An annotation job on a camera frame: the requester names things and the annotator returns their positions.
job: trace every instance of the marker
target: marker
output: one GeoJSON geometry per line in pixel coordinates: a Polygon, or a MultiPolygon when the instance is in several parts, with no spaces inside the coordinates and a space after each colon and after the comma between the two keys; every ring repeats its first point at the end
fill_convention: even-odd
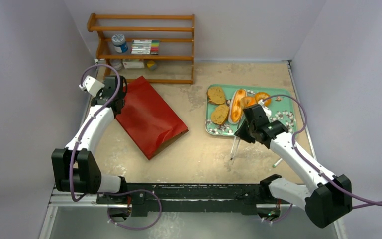
{"type": "Polygon", "coordinates": [[[280,158],[275,164],[273,164],[273,168],[276,168],[281,162],[282,162],[282,158],[280,158]]]}

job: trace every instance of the gray wall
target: gray wall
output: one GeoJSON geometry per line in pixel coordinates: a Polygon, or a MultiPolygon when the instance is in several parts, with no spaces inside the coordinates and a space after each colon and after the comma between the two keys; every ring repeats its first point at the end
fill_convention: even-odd
{"type": "MultiPolygon", "coordinates": [[[[96,55],[98,37],[86,28],[90,13],[195,14],[197,60],[288,60],[301,46],[325,0],[65,0],[80,33],[96,55]]],[[[181,43],[166,54],[188,54],[181,43]]]]}
{"type": "MultiPolygon", "coordinates": [[[[318,160],[382,200],[382,0],[327,1],[293,63],[318,160]]],[[[382,207],[344,219],[349,238],[382,238],[382,207]]]]}
{"type": "Polygon", "coordinates": [[[37,238],[93,60],[62,0],[0,0],[0,238],[37,238]]]}

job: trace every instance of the wooden tabletop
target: wooden tabletop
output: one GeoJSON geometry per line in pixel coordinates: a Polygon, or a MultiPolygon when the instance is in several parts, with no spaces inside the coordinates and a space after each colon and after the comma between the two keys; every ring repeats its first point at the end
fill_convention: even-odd
{"type": "MultiPolygon", "coordinates": [[[[182,70],[188,68],[178,66],[176,73],[161,68],[155,74],[174,74],[180,78],[182,70]]],[[[279,174],[289,181],[302,183],[284,161],[272,168],[279,157],[259,143],[242,141],[235,159],[230,161],[233,138],[212,136],[204,128],[206,90],[216,83],[285,88],[294,95],[286,63],[196,63],[193,85],[153,84],[188,126],[189,132],[149,161],[114,120],[95,152],[102,173],[124,176],[127,182],[167,183],[259,183],[272,174],[279,174]]],[[[298,128],[301,128],[296,104],[294,109],[298,128]]],[[[297,141],[311,153],[306,133],[300,134],[297,141]]]]}

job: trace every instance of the red paper bag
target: red paper bag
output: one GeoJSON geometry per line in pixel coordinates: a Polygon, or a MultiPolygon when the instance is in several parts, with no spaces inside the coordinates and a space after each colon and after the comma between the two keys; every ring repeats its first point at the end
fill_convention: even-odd
{"type": "Polygon", "coordinates": [[[142,76],[128,84],[125,106],[116,119],[149,160],[176,136],[188,131],[184,122],[142,76]]]}

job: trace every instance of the white connector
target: white connector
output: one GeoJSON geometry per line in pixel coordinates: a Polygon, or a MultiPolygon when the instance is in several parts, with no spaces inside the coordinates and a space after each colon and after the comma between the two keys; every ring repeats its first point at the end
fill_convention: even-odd
{"type": "Polygon", "coordinates": [[[94,77],[86,76],[83,85],[79,85],[79,87],[82,91],[87,91],[90,95],[96,97],[99,90],[104,87],[104,84],[96,80],[94,77]]]}

